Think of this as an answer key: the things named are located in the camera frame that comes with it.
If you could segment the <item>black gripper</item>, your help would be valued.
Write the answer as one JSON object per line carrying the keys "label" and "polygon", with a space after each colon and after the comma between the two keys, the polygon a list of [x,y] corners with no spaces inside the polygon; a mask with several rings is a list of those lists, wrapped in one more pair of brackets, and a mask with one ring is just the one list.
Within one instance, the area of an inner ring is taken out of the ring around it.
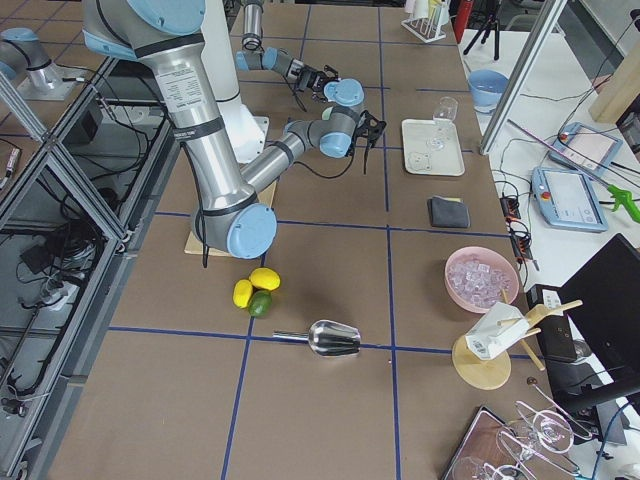
{"label": "black gripper", "polygon": [[297,90],[299,92],[311,90],[313,101],[327,103],[328,98],[323,94],[324,84],[340,80],[339,72],[330,65],[325,65],[322,71],[313,67],[303,66],[297,77]]}

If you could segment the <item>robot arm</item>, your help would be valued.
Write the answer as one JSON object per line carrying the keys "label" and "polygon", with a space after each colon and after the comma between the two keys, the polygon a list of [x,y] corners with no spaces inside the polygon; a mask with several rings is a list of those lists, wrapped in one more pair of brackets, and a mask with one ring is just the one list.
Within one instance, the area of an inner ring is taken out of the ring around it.
{"label": "robot arm", "polygon": [[283,49],[265,47],[262,19],[264,2],[243,1],[243,34],[241,50],[235,54],[236,66],[242,71],[272,71],[280,75],[297,98],[299,93],[310,90],[317,102],[329,102],[325,88],[341,80],[339,73],[329,65],[318,70]]}
{"label": "robot arm", "polygon": [[173,133],[189,158],[199,206],[192,231],[204,247],[241,259],[261,256],[277,230],[274,211],[258,194],[306,151],[347,154],[361,122],[364,91],[355,79],[323,75],[305,85],[332,103],[329,116],[294,121],[283,136],[248,164],[238,163],[228,133],[256,137],[247,109],[239,113],[237,70],[271,70],[297,80],[304,63],[277,49],[258,51],[263,4],[245,4],[243,49],[231,54],[228,23],[220,1],[85,1],[83,34],[88,49],[148,67],[160,89]]}

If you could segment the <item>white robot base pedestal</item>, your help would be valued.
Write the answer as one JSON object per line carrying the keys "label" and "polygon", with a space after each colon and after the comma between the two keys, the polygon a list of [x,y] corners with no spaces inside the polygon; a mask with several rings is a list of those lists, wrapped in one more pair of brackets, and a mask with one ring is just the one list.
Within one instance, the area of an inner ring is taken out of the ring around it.
{"label": "white robot base pedestal", "polygon": [[236,159],[247,164],[262,152],[266,134],[241,98],[223,2],[206,0],[205,7],[201,58]]}

